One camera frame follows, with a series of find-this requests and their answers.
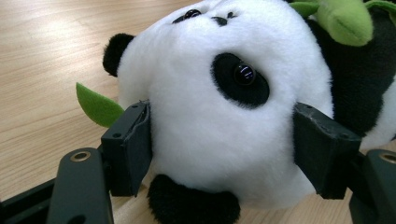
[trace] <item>white fur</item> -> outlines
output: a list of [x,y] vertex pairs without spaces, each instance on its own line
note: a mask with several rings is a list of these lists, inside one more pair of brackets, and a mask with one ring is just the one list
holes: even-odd
[[369,149],[387,144],[396,134],[396,82],[389,86],[383,95],[384,106],[381,109],[374,128],[361,141],[361,148]]
[[[189,9],[203,15],[172,24]],[[228,19],[219,27],[211,17]],[[226,100],[210,74],[216,55],[233,53],[265,76],[270,97],[245,109]],[[150,99],[156,174],[209,192],[229,190],[241,204],[291,206],[312,185],[293,163],[297,102],[332,116],[330,72],[315,37],[281,0],[204,1],[138,35],[119,68],[120,104]]]

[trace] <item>black panda ear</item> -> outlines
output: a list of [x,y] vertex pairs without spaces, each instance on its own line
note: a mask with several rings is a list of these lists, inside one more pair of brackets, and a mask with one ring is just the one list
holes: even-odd
[[103,67],[111,76],[116,77],[118,75],[117,70],[120,65],[122,53],[133,39],[133,35],[127,34],[117,34],[110,38],[105,48]]
[[151,182],[148,205],[162,224],[234,224],[241,210],[230,192],[188,189],[167,175],[157,175]]

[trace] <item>light wood grain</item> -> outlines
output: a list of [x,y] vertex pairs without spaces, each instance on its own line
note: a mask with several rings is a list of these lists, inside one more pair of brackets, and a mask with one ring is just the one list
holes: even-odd
[[[0,199],[56,176],[60,158],[98,147],[105,129],[82,112],[75,84],[117,98],[102,68],[103,48],[117,33],[139,34],[192,0],[0,1]],[[388,145],[394,150],[395,143]],[[146,189],[113,198],[116,223],[155,223]],[[239,223],[351,223],[343,201],[307,197],[279,211],[244,209]]]

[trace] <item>black panda arm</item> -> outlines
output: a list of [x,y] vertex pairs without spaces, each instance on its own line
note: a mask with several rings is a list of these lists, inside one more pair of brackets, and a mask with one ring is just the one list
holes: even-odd
[[122,53],[128,44],[134,39],[133,35],[117,34],[110,38],[105,48],[105,56],[103,57],[103,67],[113,77],[116,77],[119,68]]
[[396,29],[389,14],[378,8],[370,13],[374,38],[366,46],[336,43],[315,21],[307,21],[332,71],[334,119],[365,136],[384,104],[382,95],[396,73]]
[[240,214],[236,197],[230,192],[206,193],[157,175],[148,190],[148,204],[162,224],[233,224]]

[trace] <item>stuffed panda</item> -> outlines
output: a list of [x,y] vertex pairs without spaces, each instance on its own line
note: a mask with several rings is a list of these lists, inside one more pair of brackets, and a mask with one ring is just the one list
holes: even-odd
[[313,193],[293,161],[297,103],[359,134],[362,148],[390,141],[396,29],[385,14],[373,12],[381,28],[360,48],[281,0],[205,0],[113,36],[103,64],[120,105],[150,101],[154,216],[235,223],[240,205],[284,208]]

